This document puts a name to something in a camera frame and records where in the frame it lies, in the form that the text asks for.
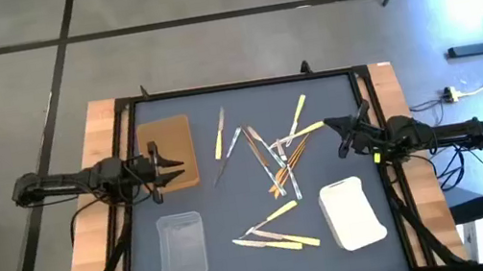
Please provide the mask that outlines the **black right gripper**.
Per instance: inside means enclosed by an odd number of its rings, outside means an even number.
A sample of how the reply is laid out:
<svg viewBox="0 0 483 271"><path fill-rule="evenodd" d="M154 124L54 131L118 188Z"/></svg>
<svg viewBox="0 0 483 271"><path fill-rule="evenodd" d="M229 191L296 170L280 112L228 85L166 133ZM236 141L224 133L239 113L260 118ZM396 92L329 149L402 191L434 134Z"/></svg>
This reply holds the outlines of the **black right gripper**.
<svg viewBox="0 0 483 271"><path fill-rule="evenodd" d="M324 119L323 122L340 135L342 141L338 153L341 159L346 157L350 149L363 155L365 150L385 150L389 145L385 129L366 122L369 105L368 101L363 101L355 115Z"/></svg>

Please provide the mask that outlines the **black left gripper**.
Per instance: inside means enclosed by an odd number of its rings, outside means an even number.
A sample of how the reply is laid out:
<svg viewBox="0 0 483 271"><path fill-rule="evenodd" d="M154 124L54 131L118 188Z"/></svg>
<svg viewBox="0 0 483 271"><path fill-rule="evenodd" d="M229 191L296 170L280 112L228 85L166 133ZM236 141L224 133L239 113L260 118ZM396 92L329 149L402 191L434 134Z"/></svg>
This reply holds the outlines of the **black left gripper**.
<svg viewBox="0 0 483 271"><path fill-rule="evenodd" d="M147 144L147 149L148 153L146 156L136 156L135 158L126 160L124 168L141 185L148 187L148 191L151 193L151 197L155 203L162 204L163 197L160 190L163 186L167 186L169 182L184 173L184 170L175 170L174 172L168 172L160 176L158 166L165 168L180 166L182 165L182 161L159 157L157 154L157 145L153 141Z"/></svg>

